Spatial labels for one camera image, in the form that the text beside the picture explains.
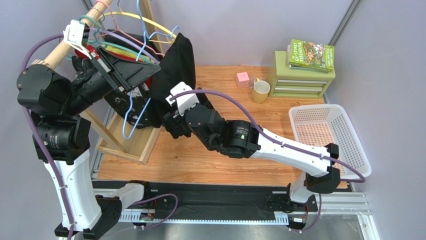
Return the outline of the black white-patterned trousers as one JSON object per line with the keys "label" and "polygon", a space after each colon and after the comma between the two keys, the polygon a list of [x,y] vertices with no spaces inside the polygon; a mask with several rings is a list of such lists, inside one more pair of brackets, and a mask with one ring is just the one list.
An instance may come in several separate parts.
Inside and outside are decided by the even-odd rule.
{"label": "black white-patterned trousers", "polygon": [[148,98],[151,98],[136,128],[159,128],[163,126],[175,139],[181,136],[189,137],[191,131],[188,127],[175,127],[167,123],[164,116],[173,110],[166,101],[166,97],[174,86],[184,82],[192,89],[196,87],[194,50],[190,39],[182,33],[178,33],[174,43],[160,60],[159,66],[161,69],[153,75],[148,91],[141,86],[134,89],[132,95],[133,107],[126,121],[133,126]]}

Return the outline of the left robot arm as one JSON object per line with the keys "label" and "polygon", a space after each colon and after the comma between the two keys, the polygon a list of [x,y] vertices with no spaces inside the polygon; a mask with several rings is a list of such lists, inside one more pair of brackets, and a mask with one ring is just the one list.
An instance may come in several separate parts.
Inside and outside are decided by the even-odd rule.
{"label": "left robot arm", "polygon": [[89,170],[91,122],[81,113],[113,92],[128,93],[160,66],[127,60],[97,47],[73,56],[75,80],[34,64],[17,79],[17,100],[30,110],[37,156],[55,180],[62,208],[58,237],[81,232],[98,240],[119,221],[124,209],[151,193],[147,181],[132,180],[108,194],[95,194]]}

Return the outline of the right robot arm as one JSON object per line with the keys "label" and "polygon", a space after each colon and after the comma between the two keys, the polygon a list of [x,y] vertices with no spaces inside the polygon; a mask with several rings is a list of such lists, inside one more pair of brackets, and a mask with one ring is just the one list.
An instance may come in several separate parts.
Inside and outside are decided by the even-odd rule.
{"label": "right robot arm", "polygon": [[330,157],[338,156],[338,146],[306,145],[280,137],[245,120],[225,120],[213,108],[197,104],[180,115],[178,110],[163,119],[171,133],[196,136],[209,151],[234,159],[265,159],[302,170],[299,178],[288,185],[288,197],[304,204],[314,193],[331,194],[341,182],[340,170]]}

